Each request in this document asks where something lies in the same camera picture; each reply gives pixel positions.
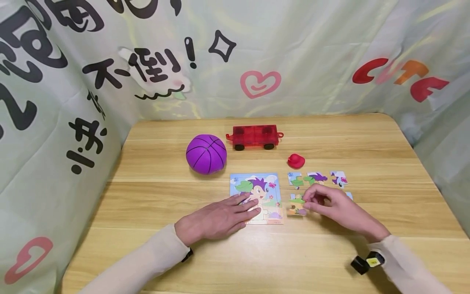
purple basketball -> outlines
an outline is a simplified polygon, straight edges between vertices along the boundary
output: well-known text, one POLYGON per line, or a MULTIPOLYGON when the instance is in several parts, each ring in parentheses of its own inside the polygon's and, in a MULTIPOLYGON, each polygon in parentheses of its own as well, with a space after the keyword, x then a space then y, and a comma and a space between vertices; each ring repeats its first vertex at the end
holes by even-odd
POLYGON ((193 170, 209 175, 224 168, 227 150, 216 136, 197 135, 186 148, 186 160, 193 170))

heart drawing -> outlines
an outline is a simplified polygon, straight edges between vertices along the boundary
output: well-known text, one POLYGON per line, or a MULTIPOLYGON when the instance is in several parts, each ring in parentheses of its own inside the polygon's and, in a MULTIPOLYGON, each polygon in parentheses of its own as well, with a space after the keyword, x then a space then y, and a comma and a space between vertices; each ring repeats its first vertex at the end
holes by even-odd
POLYGON ((266 94, 269 94, 269 93, 275 91, 279 87, 280 84, 281 84, 281 75, 278 72, 268 72, 267 74, 263 75, 259 71, 247 71, 246 73, 242 74, 242 76, 240 77, 240 86, 242 86, 243 92, 250 99, 255 99, 255 98, 264 96, 266 94), (264 90, 263 92, 259 92, 257 94, 252 94, 249 91, 248 87, 246 86, 246 79, 249 76, 255 76, 256 80, 258 82, 258 85, 256 85, 256 86, 253 85, 250 88, 253 91, 264 90), (274 77, 275 81, 274 81, 274 84, 271 87, 266 89, 267 85, 261 85, 261 83, 264 82, 269 77, 274 77))

white curtain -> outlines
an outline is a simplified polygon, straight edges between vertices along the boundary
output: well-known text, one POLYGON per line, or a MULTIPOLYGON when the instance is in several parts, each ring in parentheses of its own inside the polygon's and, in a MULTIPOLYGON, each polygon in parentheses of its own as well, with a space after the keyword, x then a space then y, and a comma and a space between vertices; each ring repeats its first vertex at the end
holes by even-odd
POLYGON ((386 113, 469 232, 469 8, 0 0, 0 292, 52 292, 140 119, 386 113))

person's arm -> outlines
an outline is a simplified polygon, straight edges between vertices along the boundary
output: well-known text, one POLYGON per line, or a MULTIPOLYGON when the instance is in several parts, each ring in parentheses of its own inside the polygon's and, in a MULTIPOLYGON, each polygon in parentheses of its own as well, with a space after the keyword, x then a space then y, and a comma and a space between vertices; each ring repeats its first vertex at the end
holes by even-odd
POLYGON ((376 251, 384 257, 382 268, 402 293, 452 293, 397 236, 389 235, 382 241, 368 246, 371 251, 376 251))
POLYGON ((145 244, 113 264, 91 281, 80 294, 131 294, 177 263, 189 252, 175 232, 174 224, 167 225, 145 244))
POLYGON ((383 270, 403 294, 452 293, 423 262, 377 219, 355 204, 342 190, 313 184, 305 191, 304 208, 363 235, 369 249, 380 253, 383 270))
POLYGON ((181 262, 189 246, 202 239, 225 238, 245 227, 245 221, 260 213, 252 200, 238 205, 248 195, 235 195, 209 204, 169 224, 144 245, 113 264, 79 294, 134 294, 145 284, 181 262))

red rubber duck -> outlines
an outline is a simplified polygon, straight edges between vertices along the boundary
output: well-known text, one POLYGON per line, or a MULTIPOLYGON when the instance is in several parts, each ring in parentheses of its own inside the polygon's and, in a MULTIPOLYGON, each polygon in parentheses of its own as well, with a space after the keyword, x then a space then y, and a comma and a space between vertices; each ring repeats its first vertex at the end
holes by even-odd
POLYGON ((305 158, 298 154, 291 154, 287 159, 287 165, 291 168, 299 169, 305 164, 305 158))

